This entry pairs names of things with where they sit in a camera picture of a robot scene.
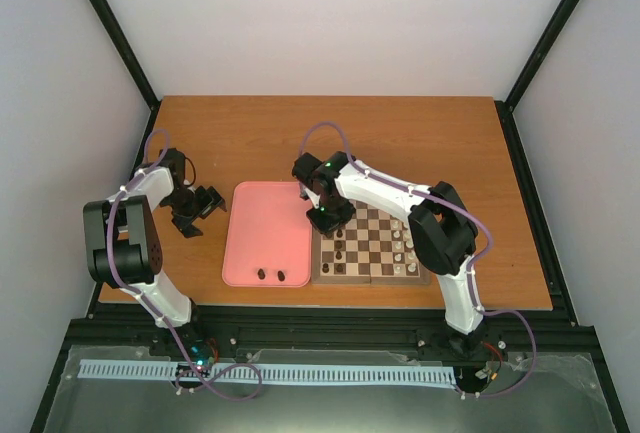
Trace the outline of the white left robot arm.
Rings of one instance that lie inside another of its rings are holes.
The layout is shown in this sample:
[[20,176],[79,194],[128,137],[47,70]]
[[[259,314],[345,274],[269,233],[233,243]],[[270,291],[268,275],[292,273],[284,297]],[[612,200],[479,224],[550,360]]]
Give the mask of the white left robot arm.
[[168,149],[158,162],[143,164],[118,193],[87,203],[83,224],[92,279],[134,298],[158,327],[174,327],[174,345],[193,356],[206,348],[208,331],[194,321],[195,303],[179,292],[163,269],[153,219],[156,208],[168,207],[177,230],[194,238],[203,234],[194,225],[196,220],[226,209],[215,188],[195,187],[186,181],[189,162],[180,150]]

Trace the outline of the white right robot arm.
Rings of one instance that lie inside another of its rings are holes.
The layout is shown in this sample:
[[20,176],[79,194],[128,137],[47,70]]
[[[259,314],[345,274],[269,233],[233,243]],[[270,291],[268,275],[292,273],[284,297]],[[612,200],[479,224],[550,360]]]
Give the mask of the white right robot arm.
[[431,188],[402,181],[342,151],[324,161],[304,153],[295,160],[292,176],[301,197],[312,204],[306,212],[309,222],[325,237],[355,217],[357,202],[409,227],[417,261],[437,276],[444,299],[447,331],[440,335],[441,344],[470,356],[484,336],[473,283],[478,226],[456,190],[445,182]]

